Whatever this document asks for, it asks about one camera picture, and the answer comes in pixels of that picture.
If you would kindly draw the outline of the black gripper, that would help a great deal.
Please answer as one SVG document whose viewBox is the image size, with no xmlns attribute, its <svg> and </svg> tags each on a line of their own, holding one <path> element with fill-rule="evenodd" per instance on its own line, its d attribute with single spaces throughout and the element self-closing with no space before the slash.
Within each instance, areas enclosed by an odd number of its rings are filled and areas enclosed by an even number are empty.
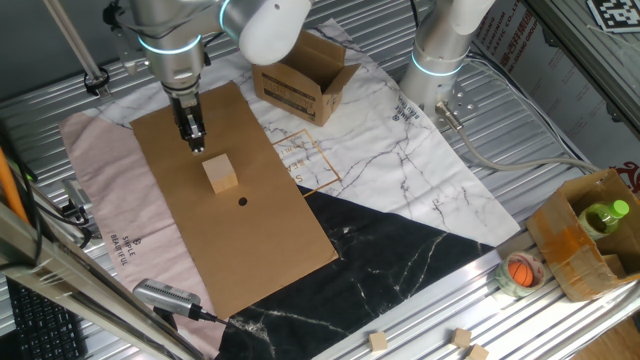
<svg viewBox="0 0 640 360">
<path fill-rule="evenodd" d="M 186 106 L 182 104 L 179 97 L 170 96 L 169 99 L 181 138 L 189 143 L 193 153 L 202 153 L 205 149 L 206 130 L 204 129 L 200 95 L 198 93 L 189 94 Z"/>
</svg>

